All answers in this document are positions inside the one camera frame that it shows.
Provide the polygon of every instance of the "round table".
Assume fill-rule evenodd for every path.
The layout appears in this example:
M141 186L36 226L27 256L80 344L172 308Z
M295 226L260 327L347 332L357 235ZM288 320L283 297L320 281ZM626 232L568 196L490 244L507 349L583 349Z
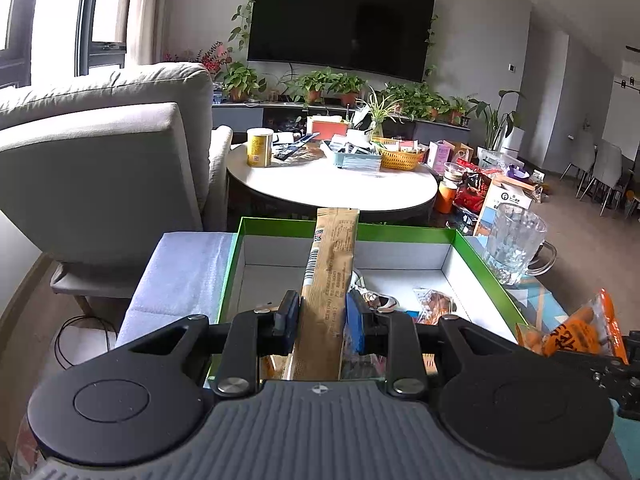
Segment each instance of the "round table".
M315 216L319 207L349 207L360 210L361 221L400 221L430 212L438 192L436 179L422 165L413 171L342 170L322 156L252 168L245 144L231 150L226 167L252 193L307 216Z

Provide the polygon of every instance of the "white tabletop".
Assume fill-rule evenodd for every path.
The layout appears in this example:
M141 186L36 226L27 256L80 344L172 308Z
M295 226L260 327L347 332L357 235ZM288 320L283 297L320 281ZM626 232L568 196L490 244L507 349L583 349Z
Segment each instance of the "white tabletop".
M436 179L427 168L379 172L342 170L325 157L287 165L274 160L268 168L246 163L246 145L229 153L229 173L250 189L280 200L312 207L350 207L384 212L421 206L435 197Z

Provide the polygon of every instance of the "yellow plastic basket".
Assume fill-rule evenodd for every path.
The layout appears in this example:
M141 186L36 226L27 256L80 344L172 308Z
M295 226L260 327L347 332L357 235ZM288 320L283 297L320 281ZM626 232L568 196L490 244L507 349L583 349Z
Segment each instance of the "yellow plastic basket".
M371 140L380 144L395 144L397 142L393 139L383 139L383 137L373 137ZM390 170L413 171L424 156L424 153L390 152L383 148L379 148L379 151L382 155L380 166Z

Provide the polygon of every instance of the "open box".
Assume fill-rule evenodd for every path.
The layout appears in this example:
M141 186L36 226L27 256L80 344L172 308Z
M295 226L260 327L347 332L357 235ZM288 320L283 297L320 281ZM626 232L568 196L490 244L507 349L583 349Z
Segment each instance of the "open box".
M314 221L242 218L226 273L216 322L302 290ZM414 288L432 288L454 298L457 314L515 341L524 318L485 264L455 230L358 224L354 266L366 286L399 301L400 310L420 310Z

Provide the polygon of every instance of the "glass mug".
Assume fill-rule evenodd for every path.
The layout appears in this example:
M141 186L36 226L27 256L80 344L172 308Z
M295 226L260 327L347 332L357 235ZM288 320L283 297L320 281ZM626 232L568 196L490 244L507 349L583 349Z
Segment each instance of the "glass mug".
M546 224L533 211L501 203L495 211L495 221L484 248L482 259L501 285L518 283L523 274L539 276L547 272L556 260L556 249L545 242ZM553 257L545 265L530 268L541 246L551 248Z

